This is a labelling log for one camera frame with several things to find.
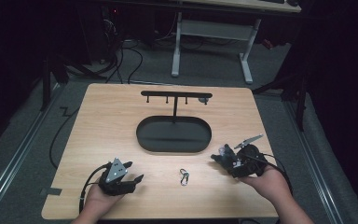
carabiner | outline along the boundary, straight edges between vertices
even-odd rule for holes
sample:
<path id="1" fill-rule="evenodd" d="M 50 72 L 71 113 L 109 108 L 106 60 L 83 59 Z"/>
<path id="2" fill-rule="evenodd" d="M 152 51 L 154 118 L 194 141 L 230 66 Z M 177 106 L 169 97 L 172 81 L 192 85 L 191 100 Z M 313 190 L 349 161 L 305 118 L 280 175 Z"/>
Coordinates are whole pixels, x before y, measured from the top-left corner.
<path id="1" fill-rule="evenodd" d="M 186 186 L 188 183 L 188 177 L 190 176 L 190 174 L 185 169 L 180 169 L 180 173 L 183 175 L 182 179 L 180 181 L 180 184 L 182 186 Z"/>

human hand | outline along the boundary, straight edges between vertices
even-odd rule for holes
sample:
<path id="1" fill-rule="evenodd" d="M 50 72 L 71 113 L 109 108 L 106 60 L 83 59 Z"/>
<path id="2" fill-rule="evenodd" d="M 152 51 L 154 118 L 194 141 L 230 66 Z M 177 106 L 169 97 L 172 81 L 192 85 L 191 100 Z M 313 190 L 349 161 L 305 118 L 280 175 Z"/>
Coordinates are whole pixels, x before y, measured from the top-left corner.
<path id="1" fill-rule="evenodd" d="M 270 165 L 266 166 L 264 173 L 259 177 L 246 176 L 238 178 L 238 180 L 252 186 L 261 196 L 272 203 L 292 198 L 286 179 Z"/>
<path id="2" fill-rule="evenodd" d="M 106 195 L 97 184 L 93 184 L 89 188 L 89 193 L 87 194 L 83 211 L 72 223 L 96 223 L 101 217 L 103 217 L 103 215 L 110 211 L 113 205 L 115 205 L 123 197 L 124 194 L 118 196 Z"/>

gray carpet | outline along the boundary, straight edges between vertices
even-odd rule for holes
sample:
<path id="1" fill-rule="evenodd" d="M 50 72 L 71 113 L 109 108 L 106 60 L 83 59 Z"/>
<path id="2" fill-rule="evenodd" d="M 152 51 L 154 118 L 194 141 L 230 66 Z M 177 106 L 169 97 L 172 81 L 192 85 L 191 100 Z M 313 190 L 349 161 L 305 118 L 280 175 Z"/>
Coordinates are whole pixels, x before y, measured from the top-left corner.
<path id="1" fill-rule="evenodd" d="M 133 49 L 143 56 L 141 67 L 133 74 L 132 84 L 145 82 L 169 83 L 176 85 L 247 87 L 255 89 L 269 83 L 275 76 L 290 46 L 265 49 L 255 45 L 249 58 L 249 64 L 255 83 L 252 86 L 244 83 L 238 52 L 243 43 L 218 47 L 215 44 L 184 44 L 182 51 L 181 74 L 172 78 L 172 46 L 163 42 L 152 49 L 142 44 Z M 133 42 L 127 47 L 135 46 Z M 129 74 L 141 61 L 141 57 L 131 49 L 125 49 L 120 74 L 127 82 Z M 91 68 L 99 69 L 95 64 Z M 66 121 L 65 115 L 73 113 L 81 104 L 87 86 L 96 82 L 83 77 L 71 76 L 70 82 L 51 106 L 39 131 L 34 136 L 30 149 L 20 169 L 14 174 L 6 193 L 0 201 L 0 223 L 68 223 L 69 220 L 44 220 L 41 217 L 46 195 L 43 189 L 48 188 L 55 175 L 55 169 L 48 158 L 48 151 L 54 135 Z M 117 75 L 111 79 L 119 83 Z M 326 208 L 321 192 L 318 190 L 315 177 L 308 166 L 304 146 L 311 148 L 312 156 L 317 161 L 324 181 L 330 189 L 331 197 L 337 204 L 339 220 L 336 223 L 358 223 L 358 201 L 351 185 L 337 163 L 323 129 L 313 111 L 311 100 L 307 99 L 307 110 L 304 117 L 305 132 L 298 133 L 293 117 L 288 112 L 290 104 L 281 101 L 276 91 L 255 97 L 261 118 L 266 128 L 268 139 L 275 156 L 282 161 L 294 187 L 297 201 L 304 207 L 315 223 L 334 223 Z M 5 172 L 11 158 L 21 141 L 39 114 L 42 88 L 39 84 L 31 97 L 13 116 L 10 125 L 0 139 L 0 176 Z M 52 148 L 52 158 L 59 163 L 66 141 L 71 132 L 76 116 L 69 119 Z M 257 218 L 260 223 L 275 223 L 276 218 Z"/>

